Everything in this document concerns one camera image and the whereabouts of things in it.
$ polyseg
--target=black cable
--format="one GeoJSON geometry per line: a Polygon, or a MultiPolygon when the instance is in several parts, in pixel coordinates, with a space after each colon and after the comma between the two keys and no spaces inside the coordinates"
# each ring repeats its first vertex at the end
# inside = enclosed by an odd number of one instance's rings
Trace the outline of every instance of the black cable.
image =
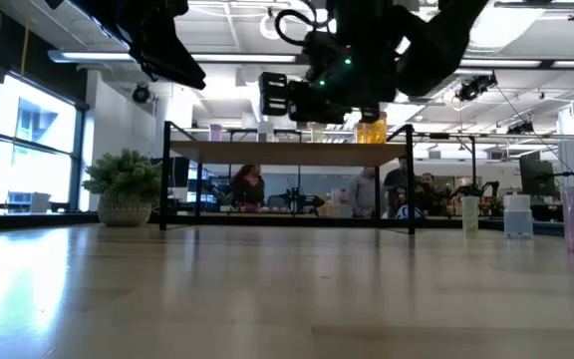
{"type": "Polygon", "coordinates": [[[280,21],[286,16],[293,16],[293,17],[297,18],[298,20],[304,22],[305,24],[313,27],[314,29],[316,29],[316,25],[318,25],[318,24],[309,20],[309,18],[307,16],[305,16],[303,13],[300,13],[300,12],[293,10],[293,9],[282,10],[276,16],[276,19],[274,21],[274,27],[276,28],[276,33],[278,34],[278,36],[280,36],[280,38],[283,39],[283,41],[285,41],[288,44],[291,44],[294,46],[305,46],[305,41],[294,40],[294,39],[290,38],[289,36],[285,35],[283,30],[280,28],[280,21]]]}
{"type": "MultiPolygon", "coordinates": [[[[515,107],[513,106],[513,104],[511,104],[510,100],[508,100],[508,97],[506,97],[506,95],[504,95],[504,92],[502,91],[502,89],[499,88],[498,85],[495,85],[495,88],[497,88],[497,91],[502,95],[502,97],[504,98],[504,100],[506,100],[506,104],[508,104],[508,106],[510,106],[511,109],[513,109],[513,111],[515,112],[515,114],[517,115],[517,117],[519,117],[519,119],[521,121],[523,121],[524,123],[526,123],[527,121],[522,117],[522,114],[519,113],[519,111],[517,111],[517,109],[515,109],[515,107]]],[[[546,144],[546,142],[544,141],[544,139],[542,139],[539,135],[537,135],[537,133],[535,133],[535,131],[533,131],[533,135],[535,135],[535,137],[537,137],[537,139],[544,145],[546,146],[546,148],[548,149],[548,151],[550,151],[553,155],[555,155],[555,157],[557,158],[557,160],[559,160],[559,163],[564,165],[566,167],[566,169],[569,172],[573,172],[573,170],[570,169],[570,167],[568,165],[566,165],[566,163],[564,163],[562,161],[562,159],[553,151],[553,149],[548,146],[548,144],[546,144]]]]}
{"type": "Polygon", "coordinates": [[[280,22],[282,21],[283,18],[287,17],[287,16],[293,16],[295,18],[297,18],[298,20],[302,21],[303,23],[305,23],[306,25],[311,26],[312,28],[314,28],[314,30],[316,29],[320,29],[323,27],[328,27],[329,23],[331,22],[332,18],[327,15],[327,20],[325,20],[322,23],[319,23],[317,20],[317,15],[316,15],[316,8],[314,7],[314,5],[311,3],[311,1],[309,0],[300,0],[302,3],[304,3],[305,5],[307,5],[307,7],[309,8],[309,10],[311,10],[311,12],[313,13],[314,16],[314,20],[310,20],[305,14],[296,11],[294,9],[285,9],[285,10],[281,10],[278,15],[276,16],[276,19],[274,20],[274,27],[276,28],[276,33],[278,34],[278,36],[285,41],[288,44],[294,45],[294,46],[305,46],[305,41],[303,40],[294,40],[292,38],[290,38],[289,36],[287,36],[283,30],[280,28],[280,22]]]}

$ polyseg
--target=table surface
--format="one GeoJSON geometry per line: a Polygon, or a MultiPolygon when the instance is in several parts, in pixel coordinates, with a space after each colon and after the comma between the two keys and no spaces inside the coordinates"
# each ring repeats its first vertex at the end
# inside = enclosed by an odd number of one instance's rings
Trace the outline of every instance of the table surface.
{"type": "Polygon", "coordinates": [[[199,164],[276,166],[382,166],[405,152],[402,145],[172,141],[170,149],[199,164]]]}
{"type": "Polygon", "coordinates": [[[204,216],[257,216],[257,217],[296,217],[296,218],[315,218],[316,214],[293,214],[280,212],[204,212],[204,216]]]}
{"type": "Polygon", "coordinates": [[[501,231],[0,232],[0,358],[574,358],[574,255],[501,231]]]}

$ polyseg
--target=spotlight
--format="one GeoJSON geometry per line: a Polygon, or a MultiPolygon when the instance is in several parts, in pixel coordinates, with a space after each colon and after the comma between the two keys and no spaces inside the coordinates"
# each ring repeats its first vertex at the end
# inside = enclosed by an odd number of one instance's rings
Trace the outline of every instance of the spotlight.
{"type": "Polygon", "coordinates": [[[531,134],[534,133],[535,129],[533,128],[532,122],[523,122],[515,127],[509,128],[506,131],[507,135],[522,135],[522,134],[531,134]]]}
{"type": "Polygon", "coordinates": [[[473,80],[462,83],[462,87],[455,96],[462,102],[474,101],[488,91],[488,88],[497,85],[495,74],[475,76],[473,80]]]}
{"type": "Polygon", "coordinates": [[[138,84],[132,93],[132,99],[135,100],[137,104],[145,104],[149,100],[149,95],[150,92],[147,84],[138,84]]]}

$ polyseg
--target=woman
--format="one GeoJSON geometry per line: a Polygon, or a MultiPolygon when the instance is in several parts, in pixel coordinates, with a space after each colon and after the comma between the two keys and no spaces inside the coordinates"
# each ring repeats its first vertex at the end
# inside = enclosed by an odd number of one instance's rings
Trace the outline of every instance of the woman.
{"type": "Polygon", "coordinates": [[[265,181],[260,176],[260,166],[243,166],[231,180],[230,186],[235,206],[257,208],[265,203],[265,181]]]}

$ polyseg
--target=yellow container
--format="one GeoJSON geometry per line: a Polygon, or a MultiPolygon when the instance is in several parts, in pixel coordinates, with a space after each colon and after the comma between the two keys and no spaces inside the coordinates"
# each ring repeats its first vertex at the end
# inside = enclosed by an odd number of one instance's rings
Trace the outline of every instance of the yellow container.
{"type": "Polygon", "coordinates": [[[387,114],[372,124],[357,123],[354,128],[356,144],[383,144],[387,141],[387,114]]]}

